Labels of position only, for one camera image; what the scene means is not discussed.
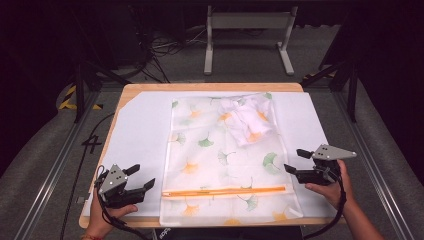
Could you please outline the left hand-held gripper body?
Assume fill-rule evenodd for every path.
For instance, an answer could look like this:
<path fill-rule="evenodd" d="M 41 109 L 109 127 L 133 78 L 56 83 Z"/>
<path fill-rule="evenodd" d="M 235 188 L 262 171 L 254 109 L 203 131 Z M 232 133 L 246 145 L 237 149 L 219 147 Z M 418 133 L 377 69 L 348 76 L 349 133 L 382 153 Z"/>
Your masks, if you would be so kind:
<path fill-rule="evenodd" d="M 99 199 L 107 208 L 119 209 L 127 205 L 144 201 L 145 193 L 141 188 L 126 190 L 128 177 L 118 165 L 113 164 L 105 173 L 96 180 Z"/>

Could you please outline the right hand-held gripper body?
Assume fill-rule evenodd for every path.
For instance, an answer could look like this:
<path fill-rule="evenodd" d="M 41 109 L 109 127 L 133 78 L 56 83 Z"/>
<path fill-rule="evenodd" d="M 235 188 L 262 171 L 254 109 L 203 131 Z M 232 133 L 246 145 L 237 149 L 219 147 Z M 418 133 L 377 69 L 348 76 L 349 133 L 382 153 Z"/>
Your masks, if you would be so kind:
<path fill-rule="evenodd" d="M 341 171 L 339 159 L 354 158 L 356 153 L 327 144 L 321 144 L 310 159 L 315 165 L 312 170 L 297 170 L 295 176 L 300 184 L 313 183 L 327 186 L 338 181 Z"/>

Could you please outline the white garment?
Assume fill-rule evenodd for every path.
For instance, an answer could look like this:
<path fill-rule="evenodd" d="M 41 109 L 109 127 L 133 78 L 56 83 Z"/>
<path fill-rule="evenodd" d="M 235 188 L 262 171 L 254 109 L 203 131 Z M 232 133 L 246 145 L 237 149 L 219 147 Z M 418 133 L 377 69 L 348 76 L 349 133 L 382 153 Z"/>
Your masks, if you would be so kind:
<path fill-rule="evenodd" d="M 218 112 L 239 146 L 258 143 L 277 132 L 273 101 L 267 93 L 223 98 Z"/>

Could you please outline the leaf print mesh laundry bag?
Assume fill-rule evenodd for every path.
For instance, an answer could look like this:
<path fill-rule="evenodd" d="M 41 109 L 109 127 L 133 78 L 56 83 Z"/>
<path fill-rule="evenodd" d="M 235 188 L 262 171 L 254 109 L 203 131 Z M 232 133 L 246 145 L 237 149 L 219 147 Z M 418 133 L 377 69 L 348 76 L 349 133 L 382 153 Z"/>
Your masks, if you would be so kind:
<path fill-rule="evenodd" d="M 236 226 L 301 218 L 282 134 L 239 146 L 223 121 L 226 97 L 177 98 L 162 185 L 163 226 Z"/>

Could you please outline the person's left hand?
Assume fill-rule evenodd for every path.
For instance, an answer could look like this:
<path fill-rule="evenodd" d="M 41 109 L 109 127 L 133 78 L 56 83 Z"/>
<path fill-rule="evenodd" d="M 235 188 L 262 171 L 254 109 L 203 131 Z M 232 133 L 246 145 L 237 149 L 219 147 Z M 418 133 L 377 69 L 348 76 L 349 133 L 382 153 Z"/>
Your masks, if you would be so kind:
<path fill-rule="evenodd" d="M 137 212 L 138 208 L 136 205 L 127 205 L 119 209 L 107 208 L 107 212 L 112 217 L 122 218 L 133 212 Z M 113 226 L 107 223 L 103 219 L 103 210 L 101 208 L 99 199 L 96 195 L 93 196 L 92 204 L 90 207 L 90 219 L 88 227 L 85 229 L 83 235 L 90 235 L 97 238 L 105 237 L 113 230 Z"/>

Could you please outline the person's right hand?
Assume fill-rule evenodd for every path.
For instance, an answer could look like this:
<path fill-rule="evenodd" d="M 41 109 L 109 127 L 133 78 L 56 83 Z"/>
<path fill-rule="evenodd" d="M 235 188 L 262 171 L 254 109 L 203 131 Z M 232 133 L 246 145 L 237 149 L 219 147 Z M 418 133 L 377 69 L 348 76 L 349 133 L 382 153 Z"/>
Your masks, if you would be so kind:
<path fill-rule="evenodd" d="M 347 172 L 346 165 L 343 160 L 338 160 L 341 170 L 341 177 L 343 181 L 344 191 L 346 193 L 346 203 L 344 208 L 347 209 L 355 202 L 353 189 L 351 185 L 350 176 Z M 326 198 L 326 200 L 334 207 L 337 208 L 340 203 L 341 187 L 338 183 L 330 184 L 328 186 L 321 186 L 313 183 L 306 183 L 305 188 L 318 193 Z"/>

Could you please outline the white foam mat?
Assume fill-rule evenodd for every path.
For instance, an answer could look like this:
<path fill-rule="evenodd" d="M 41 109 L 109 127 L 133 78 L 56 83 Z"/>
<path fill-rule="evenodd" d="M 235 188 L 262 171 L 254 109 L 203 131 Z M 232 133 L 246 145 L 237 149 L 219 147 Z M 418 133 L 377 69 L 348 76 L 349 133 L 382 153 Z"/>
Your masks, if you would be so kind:
<path fill-rule="evenodd" d="M 143 91 L 131 98 L 124 94 L 118 104 L 99 163 L 109 168 L 114 163 L 127 168 L 139 164 L 128 186 L 136 188 L 154 178 L 155 186 L 147 193 L 139 211 L 131 217 L 137 221 L 160 213 L 160 190 L 165 168 L 166 139 L 171 126 L 171 102 L 179 97 L 235 97 L 231 91 Z M 288 151 L 288 163 L 310 168 L 312 162 L 296 155 L 298 149 L 314 150 L 327 142 L 309 94 L 304 92 L 273 92 L 277 126 Z"/>

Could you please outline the black metal stand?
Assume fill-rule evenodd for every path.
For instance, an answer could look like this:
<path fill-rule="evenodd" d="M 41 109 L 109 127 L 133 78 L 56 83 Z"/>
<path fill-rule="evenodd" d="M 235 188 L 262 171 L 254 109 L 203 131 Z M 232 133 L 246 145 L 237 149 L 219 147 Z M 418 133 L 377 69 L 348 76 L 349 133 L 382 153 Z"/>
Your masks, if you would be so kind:
<path fill-rule="evenodd" d="M 358 85 L 358 71 L 356 64 L 351 61 L 343 61 L 331 65 L 316 74 L 306 75 L 300 85 L 305 88 L 323 79 L 326 75 L 334 73 L 334 77 L 329 83 L 329 88 L 333 92 L 340 92 L 345 85 L 348 85 L 347 113 L 352 122 L 356 122 L 356 94 Z"/>
<path fill-rule="evenodd" d="M 99 65 L 96 65 L 87 60 L 80 60 L 75 65 L 75 80 L 76 85 L 76 106 L 77 113 L 75 117 L 75 123 L 78 123 L 85 113 L 87 106 L 84 97 L 84 88 L 88 87 L 90 91 L 98 92 L 102 88 L 102 80 L 97 75 L 100 72 L 107 78 L 114 82 L 121 84 L 122 86 L 128 85 L 129 81 L 118 76 L 110 70 L 107 70 Z"/>

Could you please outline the person's dark clothing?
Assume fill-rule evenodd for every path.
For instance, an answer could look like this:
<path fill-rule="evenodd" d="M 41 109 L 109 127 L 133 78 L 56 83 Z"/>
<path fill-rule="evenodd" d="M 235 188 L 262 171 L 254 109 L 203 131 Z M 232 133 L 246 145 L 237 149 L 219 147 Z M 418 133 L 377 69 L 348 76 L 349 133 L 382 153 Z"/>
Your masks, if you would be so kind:
<path fill-rule="evenodd" d="M 303 240 L 298 226 L 159 228 L 153 240 Z"/>

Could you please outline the yellow black hazard tape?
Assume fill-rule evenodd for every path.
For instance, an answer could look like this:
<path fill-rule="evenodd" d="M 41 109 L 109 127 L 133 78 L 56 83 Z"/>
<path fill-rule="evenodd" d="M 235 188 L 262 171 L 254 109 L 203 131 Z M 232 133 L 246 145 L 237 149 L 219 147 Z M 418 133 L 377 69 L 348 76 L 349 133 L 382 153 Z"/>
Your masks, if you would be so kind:
<path fill-rule="evenodd" d="M 67 90 L 62 102 L 59 105 L 59 109 L 71 109 L 76 110 L 77 104 L 71 102 L 72 96 L 76 93 L 76 85 L 72 84 Z"/>

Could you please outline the aluminium floor rail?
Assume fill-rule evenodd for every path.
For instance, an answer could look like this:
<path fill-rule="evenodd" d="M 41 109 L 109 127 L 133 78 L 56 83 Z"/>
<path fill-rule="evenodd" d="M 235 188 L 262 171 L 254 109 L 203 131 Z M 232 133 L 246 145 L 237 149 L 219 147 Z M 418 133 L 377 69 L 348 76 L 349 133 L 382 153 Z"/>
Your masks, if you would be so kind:
<path fill-rule="evenodd" d="M 38 194 L 33 201 L 33 204 L 26 214 L 19 230 L 15 234 L 13 240 L 29 240 L 34 228 L 39 221 L 49 199 L 54 192 L 56 185 L 62 175 L 71 150 L 75 145 L 76 139 L 80 134 L 84 123 L 89 115 L 89 109 L 92 108 L 95 101 L 99 96 L 99 92 L 90 92 L 87 94 L 87 100 L 84 103 L 85 110 L 77 123 L 72 125 L 69 134 L 67 135 L 64 144 L 62 145 L 60 152 L 58 153 L 55 162 L 53 163 L 48 175 L 44 178 L 44 181 L 38 191 Z"/>
<path fill-rule="evenodd" d="M 363 165 L 372 181 L 376 193 L 383 205 L 383 208 L 400 240 L 416 240 L 412 231 L 410 230 L 401 210 L 387 185 L 381 171 L 379 170 L 374 157 L 371 154 L 365 139 L 361 134 L 358 126 L 351 120 L 347 111 L 347 102 L 344 100 L 341 93 L 334 93 L 333 97 L 337 103 L 341 113 L 349 129 L 358 145 L 357 153 L 361 156 Z"/>

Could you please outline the white metal stand frame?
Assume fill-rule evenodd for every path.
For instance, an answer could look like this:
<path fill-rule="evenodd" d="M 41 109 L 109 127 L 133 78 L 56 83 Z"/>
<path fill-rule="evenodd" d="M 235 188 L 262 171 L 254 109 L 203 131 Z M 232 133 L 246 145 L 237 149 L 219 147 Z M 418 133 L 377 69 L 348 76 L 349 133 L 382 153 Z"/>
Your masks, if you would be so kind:
<path fill-rule="evenodd" d="M 207 45 L 203 73 L 211 75 L 213 69 L 213 30 L 214 29 L 280 29 L 283 39 L 276 43 L 286 74 L 294 75 L 287 47 L 294 27 L 298 7 L 284 12 L 215 12 L 207 8 Z"/>

